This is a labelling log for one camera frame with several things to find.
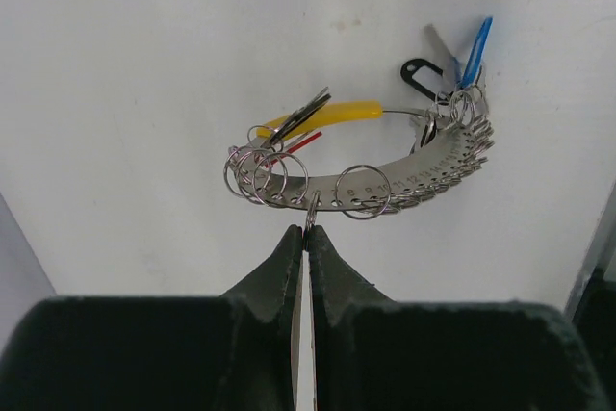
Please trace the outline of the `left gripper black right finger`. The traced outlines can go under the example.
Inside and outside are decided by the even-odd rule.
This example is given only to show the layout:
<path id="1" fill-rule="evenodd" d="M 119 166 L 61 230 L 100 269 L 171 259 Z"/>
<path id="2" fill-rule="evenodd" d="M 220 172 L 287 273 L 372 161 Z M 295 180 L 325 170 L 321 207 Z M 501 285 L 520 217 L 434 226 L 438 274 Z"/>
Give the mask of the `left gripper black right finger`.
<path id="1" fill-rule="evenodd" d="M 402 302 L 307 234 L 319 410 L 607 410 L 574 326 L 525 302 Z"/>

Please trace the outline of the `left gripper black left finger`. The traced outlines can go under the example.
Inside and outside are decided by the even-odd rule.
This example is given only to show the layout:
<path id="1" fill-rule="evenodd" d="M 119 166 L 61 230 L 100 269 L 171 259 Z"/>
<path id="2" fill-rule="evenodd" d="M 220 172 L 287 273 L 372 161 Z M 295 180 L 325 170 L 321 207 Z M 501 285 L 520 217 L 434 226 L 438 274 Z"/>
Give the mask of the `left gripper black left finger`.
<path id="1" fill-rule="evenodd" d="M 216 296 L 36 304 L 1 356 L 5 410 L 293 410 L 302 231 Z"/>

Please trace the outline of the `red key tag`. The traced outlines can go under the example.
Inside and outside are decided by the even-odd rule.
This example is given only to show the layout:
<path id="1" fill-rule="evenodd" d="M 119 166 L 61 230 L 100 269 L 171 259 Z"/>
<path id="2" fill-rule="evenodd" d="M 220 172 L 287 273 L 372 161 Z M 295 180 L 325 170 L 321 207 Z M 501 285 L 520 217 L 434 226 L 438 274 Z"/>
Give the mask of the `red key tag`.
<path id="1" fill-rule="evenodd" d="M 322 136 L 322 131 L 311 131 L 301 135 L 292 145 L 288 147 L 286 153 L 294 154 L 305 145 L 317 140 Z"/>

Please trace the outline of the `metal keyring holder with rings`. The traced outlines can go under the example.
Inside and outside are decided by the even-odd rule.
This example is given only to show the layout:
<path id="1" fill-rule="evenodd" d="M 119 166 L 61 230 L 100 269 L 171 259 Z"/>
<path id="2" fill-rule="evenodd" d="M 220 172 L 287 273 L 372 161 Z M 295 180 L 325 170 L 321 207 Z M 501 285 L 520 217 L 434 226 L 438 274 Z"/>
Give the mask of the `metal keyring holder with rings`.
<path id="1" fill-rule="evenodd" d="M 251 204 L 302 210 L 309 217 L 336 212 L 367 220 L 396 214 L 445 193 L 480 170 L 494 144 L 484 92 L 470 86 L 437 95 L 425 110 L 382 106 L 382 116 L 408 116 L 417 129 L 412 148 L 400 159 L 313 175 L 298 151 L 286 153 L 303 134 L 286 141 L 283 136 L 325 103 L 333 103 L 328 89 L 287 116 L 251 126 L 246 144 L 228 150 L 222 168 L 227 190 Z"/>

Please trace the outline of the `blue key tag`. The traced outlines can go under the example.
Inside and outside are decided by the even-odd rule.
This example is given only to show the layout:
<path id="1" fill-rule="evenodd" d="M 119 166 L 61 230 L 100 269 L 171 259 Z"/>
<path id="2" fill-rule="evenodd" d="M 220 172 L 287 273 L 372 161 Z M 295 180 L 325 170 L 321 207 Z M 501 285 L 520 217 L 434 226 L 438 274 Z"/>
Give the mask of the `blue key tag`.
<path id="1" fill-rule="evenodd" d="M 459 89 L 466 89 L 475 83 L 482 64 L 483 53 L 492 28 L 493 17 L 486 16 L 482 21 L 476 35 L 469 59 L 466 62 L 464 71 L 457 80 Z"/>

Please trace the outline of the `yellow key tag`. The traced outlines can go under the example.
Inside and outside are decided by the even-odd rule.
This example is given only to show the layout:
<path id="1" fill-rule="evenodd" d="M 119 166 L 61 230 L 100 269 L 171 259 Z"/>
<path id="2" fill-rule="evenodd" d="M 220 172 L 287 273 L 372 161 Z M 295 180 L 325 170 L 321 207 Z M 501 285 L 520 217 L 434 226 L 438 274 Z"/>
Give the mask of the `yellow key tag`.
<path id="1" fill-rule="evenodd" d="M 306 121 L 293 128 L 289 134 L 284 135 L 283 140 L 286 141 L 329 125 L 363 119 L 375 119 L 382 117 L 382 115 L 383 107 L 375 100 L 325 103 Z"/>

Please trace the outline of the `black key fob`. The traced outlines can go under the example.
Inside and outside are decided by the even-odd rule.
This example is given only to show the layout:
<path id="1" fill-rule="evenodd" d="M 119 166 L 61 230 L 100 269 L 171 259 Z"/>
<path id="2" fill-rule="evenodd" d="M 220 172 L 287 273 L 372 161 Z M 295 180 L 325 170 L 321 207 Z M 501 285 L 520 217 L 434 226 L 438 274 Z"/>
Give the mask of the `black key fob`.
<path id="1" fill-rule="evenodd" d="M 444 88 L 443 70 L 424 58 L 406 61 L 399 70 L 402 81 L 429 101 L 434 101 Z"/>

